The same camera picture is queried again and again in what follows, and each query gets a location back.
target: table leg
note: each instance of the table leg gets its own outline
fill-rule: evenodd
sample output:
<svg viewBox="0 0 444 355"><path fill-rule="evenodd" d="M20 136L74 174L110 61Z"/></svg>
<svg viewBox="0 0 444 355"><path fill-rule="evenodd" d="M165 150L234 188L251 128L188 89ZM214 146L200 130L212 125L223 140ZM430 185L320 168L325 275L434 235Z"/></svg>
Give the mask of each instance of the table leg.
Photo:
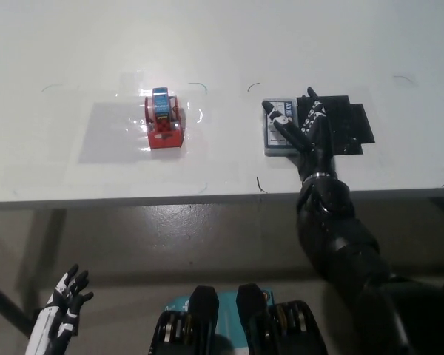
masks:
<svg viewBox="0 0 444 355"><path fill-rule="evenodd" d="M30 337L34 322L1 291L0 314L27 338Z"/></svg>

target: white robotic hand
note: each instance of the white robotic hand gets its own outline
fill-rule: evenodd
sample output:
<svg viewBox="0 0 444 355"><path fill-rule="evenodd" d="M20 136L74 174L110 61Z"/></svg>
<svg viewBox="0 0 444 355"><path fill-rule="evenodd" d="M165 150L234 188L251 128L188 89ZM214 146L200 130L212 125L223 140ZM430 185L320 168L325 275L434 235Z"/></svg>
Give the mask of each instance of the white robotic hand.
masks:
<svg viewBox="0 0 444 355"><path fill-rule="evenodd" d="M74 265L56 285L46 306L38 315L25 355L63 355L72 336L78 333L82 305L94 293L81 295L88 284L89 273L83 271L76 278Z"/></svg>

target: gray floor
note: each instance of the gray floor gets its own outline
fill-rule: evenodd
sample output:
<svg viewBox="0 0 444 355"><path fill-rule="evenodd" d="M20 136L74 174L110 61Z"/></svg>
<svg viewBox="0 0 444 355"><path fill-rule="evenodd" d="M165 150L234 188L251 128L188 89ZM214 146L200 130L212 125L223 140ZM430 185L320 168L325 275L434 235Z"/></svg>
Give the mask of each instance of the gray floor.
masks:
<svg viewBox="0 0 444 355"><path fill-rule="evenodd" d="M427 200L362 200L357 212L396 270L444 280L444 214ZM256 281L278 302L311 306L330 354L358 354L349 314L314 274L289 203L0 212L0 287L25 308L43 303L73 263L90 270L69 354L145 354L158 315L197 284L235 290ZM0 317L0 354L26 339Z"/></svg>

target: toy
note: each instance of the toy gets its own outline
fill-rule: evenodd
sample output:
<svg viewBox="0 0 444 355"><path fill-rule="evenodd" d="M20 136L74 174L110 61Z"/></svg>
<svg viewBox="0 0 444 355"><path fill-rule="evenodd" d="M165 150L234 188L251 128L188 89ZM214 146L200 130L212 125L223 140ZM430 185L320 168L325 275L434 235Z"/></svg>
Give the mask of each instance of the toy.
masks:
<svg viewBox="0 0 444 355"><path fill-rule="evenodd" d="M184 139L178 98L167 87L154 88L145 98L145 120L151 149L180 147Z"/></svg>

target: robotic arm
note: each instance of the robotic arm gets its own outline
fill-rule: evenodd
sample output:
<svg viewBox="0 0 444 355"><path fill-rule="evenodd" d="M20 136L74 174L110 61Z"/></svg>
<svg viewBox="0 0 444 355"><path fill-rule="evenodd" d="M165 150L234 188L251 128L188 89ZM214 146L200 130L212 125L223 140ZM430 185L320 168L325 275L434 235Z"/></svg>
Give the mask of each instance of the robotic arm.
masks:
<svg viewBox="0 0 444 355"><path fill-rule="evenodd" d="M26 355L63 355L71 337L77 336L81 307L94 296L79 294L89 284L89 273L83 271L74 278L77 271L74 265L56 285L38 315Z"/></svg>
<svg viewBox="0 0 444 355"><path fill-rule="evenodd" d="M444 355L444 287L400 277L380 257L332 166L329 113L314 90L308 94L303 99L314 104L301 129L307 142L293 144L302 146L297 231L303 250L351 310L365 354Z"/></svg>

